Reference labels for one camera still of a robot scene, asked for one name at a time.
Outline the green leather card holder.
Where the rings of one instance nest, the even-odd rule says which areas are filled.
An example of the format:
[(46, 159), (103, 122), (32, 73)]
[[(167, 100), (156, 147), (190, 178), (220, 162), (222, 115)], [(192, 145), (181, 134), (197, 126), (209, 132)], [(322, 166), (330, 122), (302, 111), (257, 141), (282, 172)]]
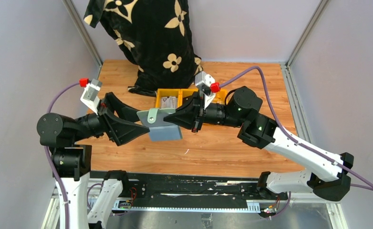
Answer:
[(164, 121), (175, 113), (174, 108), (151, 108), (136, 112), (142, 125), (149, 128), (149, 137), (153, 142), (181, 140), (182, 133), (178, 125)]

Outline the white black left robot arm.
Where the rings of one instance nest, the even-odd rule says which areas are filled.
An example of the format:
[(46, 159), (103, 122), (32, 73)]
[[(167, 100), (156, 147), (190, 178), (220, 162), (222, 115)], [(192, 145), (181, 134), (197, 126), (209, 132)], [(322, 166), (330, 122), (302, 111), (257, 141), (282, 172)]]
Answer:
[(91, 105), (91, 114), (73, 119), (48, 112), (37, 123), (40, 144), (56, 179), (63, 229), (104, 229), (116, 199), (132, 193), (125, 171), (108, 171), (97, 201), (88, 208), (92, 146), (79, 141), (106, 135), (121, 146), (149, 132), (148, 127), (138, 123), (137, 109), (124, 104), (112, 92), (103, 99), (95, 98)]

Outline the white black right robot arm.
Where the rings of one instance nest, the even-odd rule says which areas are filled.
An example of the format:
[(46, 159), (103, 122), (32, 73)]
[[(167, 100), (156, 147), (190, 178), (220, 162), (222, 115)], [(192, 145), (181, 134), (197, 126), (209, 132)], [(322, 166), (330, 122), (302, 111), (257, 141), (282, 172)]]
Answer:
[(211, 103), (207, 107), (202, 95), (195, 92), (164, 120), (194, 133), (203, 124), (238, 127), (238, 138), (246, 145), (280, 154), (304, 167), (297, 172), (262, 172), (255, 190), (262, 199), (291, 192), (313, 193), (328, 201), (342, 200), (351, 187), (348, 169), (353, 166), (353, 155), (315, 147), (261, 114), (261, 106), (262, 99), (245, 86), (235, 89), (226, 104)]

